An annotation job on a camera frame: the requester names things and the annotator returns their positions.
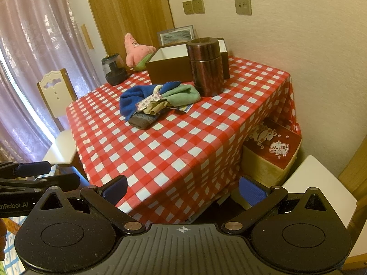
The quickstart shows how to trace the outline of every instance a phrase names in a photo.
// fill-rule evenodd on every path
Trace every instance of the storage box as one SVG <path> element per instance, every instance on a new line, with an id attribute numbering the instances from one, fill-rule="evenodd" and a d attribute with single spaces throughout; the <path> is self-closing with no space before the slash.
<path id="1" fill-rule="evenodd" d="M 265 185 L 283 185 L 293 165 L 302 138 L 289 129 L 265 119 L 243 144 L 243 172 Z"/>
<path id="2" fill-rule="evenodd" d="M 227 47 L 223 38 L 218 39 L 222 55 L 223 75 L 227 79 L 229 78 Z M 186 42 L 157 49 L 146 63 L 146 69 L 152 84 L 162 84 L 174 80 L 193 81 Z"/>

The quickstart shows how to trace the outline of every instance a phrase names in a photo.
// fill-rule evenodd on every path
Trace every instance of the electrical outlet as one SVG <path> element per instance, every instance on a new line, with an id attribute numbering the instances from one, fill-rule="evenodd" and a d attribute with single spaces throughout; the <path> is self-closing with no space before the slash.
<path id="1" fill-rule="evenodd" d="M 237 14 L 252 15 L 251 0 L 234 0 Z"/>
<path id="2" fill-rule="evenodd" d="M 195 13 L 205 13 L 203 0 L 192 0 L 192 7 Z"/>
<path id="3" fill-rule="evenodd" d="M 182 2 L 183 5 L 183 10 L 185 12 L 185 14 L 194 14 L 194 9 L 192 7 L 192 1 L 185 1 Z"/>

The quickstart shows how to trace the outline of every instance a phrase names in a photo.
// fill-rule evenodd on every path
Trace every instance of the pink starfish plush toy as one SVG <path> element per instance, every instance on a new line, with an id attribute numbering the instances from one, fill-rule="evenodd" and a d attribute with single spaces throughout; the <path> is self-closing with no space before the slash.
<path id="1" fill-rule="evenodd" d="M 135 71 L 145 70 L 145 63 L 151 54 L 156 51 L 155 47 L 137 43 L 130 33 L 125 35 L 125 49 L 127 54 L 126 65 L 133 67 Z"/>

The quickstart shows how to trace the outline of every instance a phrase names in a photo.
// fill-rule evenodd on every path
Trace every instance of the purple curtain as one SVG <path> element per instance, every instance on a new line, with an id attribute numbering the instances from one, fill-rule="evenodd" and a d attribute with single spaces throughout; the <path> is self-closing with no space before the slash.
<path id="1" fill-rule="evenodd" d="M 83 44 L 78 27 L 67 0 L 0 0 L 0 50 L 10 74 L 32 108 L 55 137 L 59 133 L 43 99 L 38 91 L 37 82 L 51 70 L 66 68 L 71 83 L 78 97 L 100 86 L 100 80 L 94 70 L 87 50 Z M 45 154 L 42 132 L 15 92 L 3 95 L 9 90 L 4 71 L 0 82 L 0 148 L 17 153 L 24 161 L 41 160 Z M 4 121 L 9 108 L 13 108 L 11 121 Z M 23 129 L 23 136 L 14 133 L 14 128 Z M 29 150 L 36 141 L 25 137 L 39 138 L 38 155 Z"/>

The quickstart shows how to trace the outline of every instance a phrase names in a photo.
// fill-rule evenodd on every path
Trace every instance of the picture frame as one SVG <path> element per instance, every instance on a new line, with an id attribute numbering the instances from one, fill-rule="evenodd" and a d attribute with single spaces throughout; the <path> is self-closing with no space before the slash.
<path id="1" fill-rule="evenodd" d="M 192 25 L 157 32 L 159 46 L 177 44 L 195 39 Z"/>

